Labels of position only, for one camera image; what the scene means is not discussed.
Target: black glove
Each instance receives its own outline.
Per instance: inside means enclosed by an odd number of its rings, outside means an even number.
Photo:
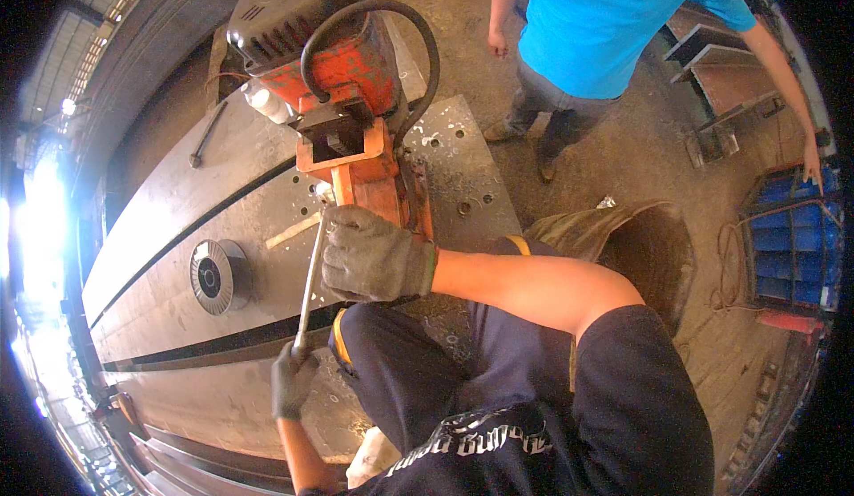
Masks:
[[[318,373],[320,363],[311,350],[302,350],[298,358],[290,351],[294,342],[288,342],[272,364],[272,417],[288,420],[300,419],[300,408],[306,403],[312,389],[312,378]]]
[[[339,298],[394,301],[427,295],[435,245],[355,205],[326,211],[331,230],[323,253],[323,282]]]

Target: dark trousers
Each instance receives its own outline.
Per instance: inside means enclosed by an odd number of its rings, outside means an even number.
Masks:
[[[510,112],[504,117],[505,124],[521,136],[531,128],[539,113],[552,113],[537,149],[541,159],[554,159],[564,148],[580,141],[620,99],[591,100],[570,96],[521,59],[517,75],[522,86],[513,95]]]
[[[528,242],[531,254],[556,255]],[[519,255],[502,239],[493,254]],[[336,320],[330,349],[344,381],[401,454],[423,444],[447,416],[535,399],[569,413],[572,335],[481,303],[469,306],[474,357],[455,363],[420,321],[375,304]]]

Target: yellow strap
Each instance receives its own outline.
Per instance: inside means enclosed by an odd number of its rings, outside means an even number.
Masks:
[[[332,324],[332,333],[335,335],[335,349],[338,352],[338,357],[347,364],[352,364],[353,361],[350,360],[350,354],[347,353],[347,347],[344,345],[344,336],[341,334],[341,318],[343,318],[346,310],[338,311],[335,322]]]
[[[520,234],[507,234],[507,240],[516,244],[519,248],[519,253],[522,255],[531,255],[531,248],[528,247],[528,242],[522,238]]]

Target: metal rod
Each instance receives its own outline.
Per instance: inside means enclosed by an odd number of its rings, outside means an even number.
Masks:
[[[308,276],[306,277],[306,291],[302,295],[302,307],[300,308],[300,325],[296,330],[294,338],[294,346],[291,349],[291,355],[298,357],[299,352],[304,349],[306,343],[306,333],[308,330],[308,306],[312,301],[312,290],[314,288],[315,277],[318,272],[318,262],[320,262],[320,254],[323,252],[323,239],[326,235],[326,206],[320,207],[320,223],[318,224],[318,235],[314,239],[314,250],[312,251],[311,261],[308,263]]]
[[[222,103],[219,103],[219,108],[216,110],[216,113],[211,117],[211,121],[208,122],[208,125],[205,127],[205,132],[201,133],[201,140],[199,140],[199,145],[196,146],[196,151],[189,154],[189,167],[190,168],[198,168],[201,166],[201,150],[205,149],[205,144],[208,143],[208,137],[211,135],[211,130],[216,125],[219,117],[222,116],[222,112],[228,106],[228,100],[222,100]]]

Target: dark shirt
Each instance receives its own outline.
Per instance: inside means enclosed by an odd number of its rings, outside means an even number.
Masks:
[[[712,493],[709,424],[652,309],[604,314],[582,336],[577,362],[571,416],[543,402],[450,416],[342,494]]]

